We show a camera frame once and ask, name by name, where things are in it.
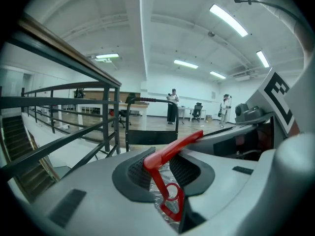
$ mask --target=red lever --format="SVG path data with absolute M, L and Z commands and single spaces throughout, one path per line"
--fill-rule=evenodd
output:
M 162 176 L 160 175 L 158 170 L 162 165 L 164 165 L 169 160 L 171 160 L 173 156 L 181 152 L 183 147 L 187 146 L 190 143 L 195 142 L 202 136 L 203 136 L 203 130 L 199 130 L 189 136 L 177 139 L 173 141 L 172 143 L 170 143 L 169 145 L 167 145 L 166 147 L 146 157 L 143 162 L 144 168 L 150 173 L 159 191 L 161 192 L 163 196 L 163 202 L 160 205 L 161 210 L 164 211 L 166 215 L 168 215 L 170 218 L 172 218 L 175 221 L 181 221 L 182 219 L 182 211 L 183 211 L 183 205 L 184 205 L 184 192 L 175 183 L 169 183 L 168 185 L 165 185 L 163 182 Z M 177 188 L 177 195 L 175 198 L 169 198 L 169 192 L 167 190 L 167 187 L 170 185 L 174 185 Z M 166 207 L 165 202 L 167 200 L 178 201 L 178 208 L 179 208 L 178 213 L 173 213 L 168 207 Z

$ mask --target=metal railing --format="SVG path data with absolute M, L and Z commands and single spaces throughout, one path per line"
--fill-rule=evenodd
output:
M 25 50 L 33 52 L 44 58 L 52 60 L 58 64 L 85 74 L 91 78 L 96 79 L 96 82 L 83 82 L 83 83 L 72 83 L 59 85 L 48 88 L 41 88 L 29 92 L 25 92 L 22 89 L 20 97 L 2 97 L 0 94 L 0 111 L 1 109 L 18 108 L 21 107 L 23 112 L 26 108 L 29 116 L 33 116 L 35 121 L 40 121 L 47 126 L 50 126 L 52 132 L 58 130 L 65 134 L 65 136 L 56 139 L 42 147 L 31 151 L 18 159 L 9 162 L 6 166 L 1 168 L 1 171 L 6 180 L 10 180 L 12 177 L 21 174 L 26 171 L 28 167 L 35 162 L 38 162 L 41 158 L 47 156 L 53 151 L 61 148 L 62 146 L 74 141 L 75 139 L 81 138 L 92 142 L 97 142 L 98 145 L 90 151 L 84 158 L 82 158 L 77 165 L 73 167 L 73 170 L 78 167 L 88 163 L 90 159 L 96 155 L 97 152 L 105 147 L 106 157 L 112 156 L 114 151 L 120 154 L 120 142 L 119 142 L 119 89 L 121 83 L 114 79 L 112 76 L 106 72 L 100 70 L 95 66 L 90 60 L 86 59 L 82 54 L 72 48 L 70 45 L 65 43 L 62 39 L 54 35 L 40 23 L 35 21 L 29 15 L 24 14 L 17 24 L 17 31 L 9 38 L 9 43 L 21 47 Z M 59 98 L 54 97 L 54 92 L 63 89 L 79 89 L 79 88 L 102 88 L 103 89 L 103 99 L 102 100 L 91 100 L 91 99 L 78 99 L 78 98 Z M 114 89 L 114 99 L 109 101 L 109 90 Z M 40 92 L 50 92 L 50 97 L 38 97 L 37 94 Z M 62 109 L 61 105 L 78 105 L 78 104 L 101 104 L 102 113 L 88 114 L 81 113 L 71 110 Z M 114 117 L 108 118 L 108 104 L 113 104 Z M 54 105 L 60 106 L 58 109 L 53 108 Z M 38 111 L 36 107 L 41 107 L 49 110 L 49 114 L 46 115 L 41 111 Z M 75 115 L 91 116 L 102 118 L 102 121 L 94 124 L 92 126 L 85 126 L 82 124 L 72 123 L 67 120 L 62 120 L 62 118 L 56 118 L 53 116 L 53 111 L 71 113 Z M 42 115 L 49 119 L 49 122 L 43 121 L 38 117 Z M 61 128 L 54 126 L 54 121 L 71 124 L 78 126 L 81 129 L 74 133 L 69 133 Z M 108 133 L 108 123 L 114 122 L 114 132 L 109 135 Z M 90 133 L 91 131 L 101 131 L 103 134 L 103 140 L 86 137 L 84 135 Z M 109 141 L 115 139 L 115 144 L 112 149 L 110 149 Z

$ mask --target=black mesh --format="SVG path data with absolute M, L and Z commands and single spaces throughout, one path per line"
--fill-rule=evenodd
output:
M 128 168 L 128 177 L 130 180 L 146 190 L 149 190 L 150 188 L 151 175 L 143 167 L 143 161 L 147 156 L 153 154 L 154 152 L 155 151 L 152 151 L 151 153 L 144 155 L 140 160 L 131 164 Z
M 181 188 L 193 182 L 200 175 L 198 166 L 179 155 L 169 161 L 169 167 Z

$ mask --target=black pants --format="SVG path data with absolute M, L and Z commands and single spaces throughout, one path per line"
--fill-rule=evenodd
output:
M 176 107 L 173 104 L 168 104 L 167 121 L 174 122 L 176 118 Z

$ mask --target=desk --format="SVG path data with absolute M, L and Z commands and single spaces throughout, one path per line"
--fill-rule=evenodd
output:
M 128 104 L 126 103 L 119 103 L 119 110 L 127 110 Z M 77 105 L 77 111 L 82 112 L 82 108 L 99 108 L 100 113 L 103 112 L 103 105 L 102 104 L 79 104 Z M 108 109 L 114 109 L 113 104 L 108 104 Z M 140 104 L 132 104 L 130 106 L 130 110 L 132 111 L 139 111 L 142 113 L 142 130 L 147 129 L 147 109 L 148 105 L 140 105 Z M 80 125 L 83 125 L 82 115 L 78 115 L 78 122 Z
M 194 110 L 194 108 L 181 108 L 181 107 L 179 107 L 178 108 L 178 112 L 179 111 L 183 111 L 183 119 L 185 119 L 185 111 L 186 110 L 190 110 L 190 118 L 189 118 L 189 121 L 191 121 L 191 119 L 192 119 L 192 112 L 193 112 L 193 110 Z M 200 119 L 201 119 L 201 116 L 202 116 L 202 112 L 205 112 L 205 117 L 204 117 L 204 119 L 206 120 L 206 112 L 207 112 L 207 110 L 205 110 L 205 109 L 202 109 L 201 111 L 200 111 Z

